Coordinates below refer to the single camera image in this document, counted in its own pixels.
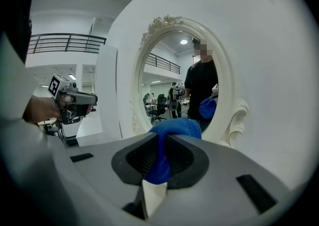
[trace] white mirror frame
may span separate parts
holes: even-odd
[[[238,83],[234,77],[231,59],[221,42],[207,27],[180,16],[158,17],[149,25],[148,32],[143,34],[133,65],[131,85],[134,135],[146,133],[152,127],[144,110],[143,98],[139,97],[139,94],[142,96],[143,72],[147,57],[154,46],[172,31],[187,32],[200,40],[206,40],[207,48],[212,49],[218,75],[219,99],[214,117],[202,134],[202,139],[235,148],[237,134],[243,133],[245,129],[243,120],[249,107],[243,99],[236,97]]]

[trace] person's arm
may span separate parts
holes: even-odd
[[[185,88],[185,94],[184,94],[183,98],[184,98],[184,99],[187,99],[190,94],[191,94],[191,89]]]
[[[50,118],[61,118],[59,109],[56,107],[53,98],[31,97],[24,111],[26,120],[37,123]]]
[[[187,71],[186,79],[185,79],[185,94],[183,98],[186,99],[191,94],[191,67]]]

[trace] hand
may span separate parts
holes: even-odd
[[[60,105],[62,108],[65,108],[66,106],[66,100],[65,100],[66,94],[62,94],[60,96]]]
[[[92,110],[92,106],[93,106],[93,104],[90,104],[88,106],[88,109],[86,110],[86,115]]]
[[[33,123],[53,117],[61,118],[60,110],[56,107],[53,98],[38,98],[33,95],[26,106],[25,113],[28,121]]]

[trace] white column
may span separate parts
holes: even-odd
[[[92,69],[92,67],[90,67],[90,77],[91,77],[91,93],[95,94],[95,92],[94,92],[95,82],[93,81],[94,77],[93,77],[93,69]]]
[[[83,64],[76,64],[76,71],[75,71],[76,87],[79,89],[80,92],[83,91],[82,76],[83,76]]]

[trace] white pillar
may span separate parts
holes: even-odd
[[[83,64],[76,64],[76,71],[75,71],[76,87],[79,89],[80,92],[83,91],[82,76],[83,76]]]
[[[95,92],[94,92],[94,83],[93,82],[91,83],[91,93],[95,94]]]

